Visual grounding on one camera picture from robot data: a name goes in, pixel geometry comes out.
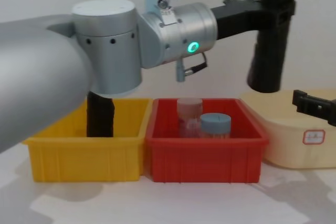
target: black cylindrical tube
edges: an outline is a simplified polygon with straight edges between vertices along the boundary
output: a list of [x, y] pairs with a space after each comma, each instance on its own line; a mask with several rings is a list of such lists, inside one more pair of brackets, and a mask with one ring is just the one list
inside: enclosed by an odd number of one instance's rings
[[87, 97], [87, 137], [113, 137], [112, 99], [90, 92]]
[[281, 85], [287, 37], [293, 14], [288, 10], [294, 6], [295, 0], [260, 1], [267, 9], [284, 12], [279, 14], [274, 28], [259, 32], [247, 82], [258, 92], [272, 93], [278, 91]]

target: white table surface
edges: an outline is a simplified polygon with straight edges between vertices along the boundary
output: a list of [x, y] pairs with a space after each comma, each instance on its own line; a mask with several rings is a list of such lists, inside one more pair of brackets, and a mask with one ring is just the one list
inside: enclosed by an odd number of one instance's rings
[[41, 184], [28, 150], [0, 155], [1, 224], [336, 224], [336, 169], [263, 164], [258, 185]]

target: blue jar lid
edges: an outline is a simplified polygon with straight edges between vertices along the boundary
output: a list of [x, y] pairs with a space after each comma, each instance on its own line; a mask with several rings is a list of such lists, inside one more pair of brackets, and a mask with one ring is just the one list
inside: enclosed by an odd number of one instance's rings
[[231, 116], [220, 113], [203, 114], [201, 129], [208, 134], [228, 134], [231, 132]]

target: white wall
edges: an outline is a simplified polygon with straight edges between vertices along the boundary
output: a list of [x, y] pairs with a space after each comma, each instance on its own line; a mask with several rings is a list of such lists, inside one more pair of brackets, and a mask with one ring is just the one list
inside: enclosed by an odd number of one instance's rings
[[[70, 13], [72, 5], [85, 0], [0, 0], [0, 22], [42, 15]], [[139, 11], [144, 0], [131, 0]], [[204, 2], [209, 7], [222, 0], [176, 0], [176, 5]], [[335, 87], [336, 4], [335, 0], [297, 0], [292, 22], [284, 89]], [[254, 52], [256, 32], [218, 41], [207, 53], [208, 69], [175, 82], [175, 64], [143, 72], [144, 81], [134, 96], [139, 97], [236, 97], [249, 90], [246, 76]], [[188, 60], [193, 64], [200, 58]]]

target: white label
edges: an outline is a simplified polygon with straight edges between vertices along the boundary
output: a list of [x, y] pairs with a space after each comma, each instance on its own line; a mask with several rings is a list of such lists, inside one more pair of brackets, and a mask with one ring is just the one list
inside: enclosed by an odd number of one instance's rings
[[304, 144], [323, 144], [325, 134], [326, 133], [324, 130], [306, 131], [304, 133], [303, 143]]

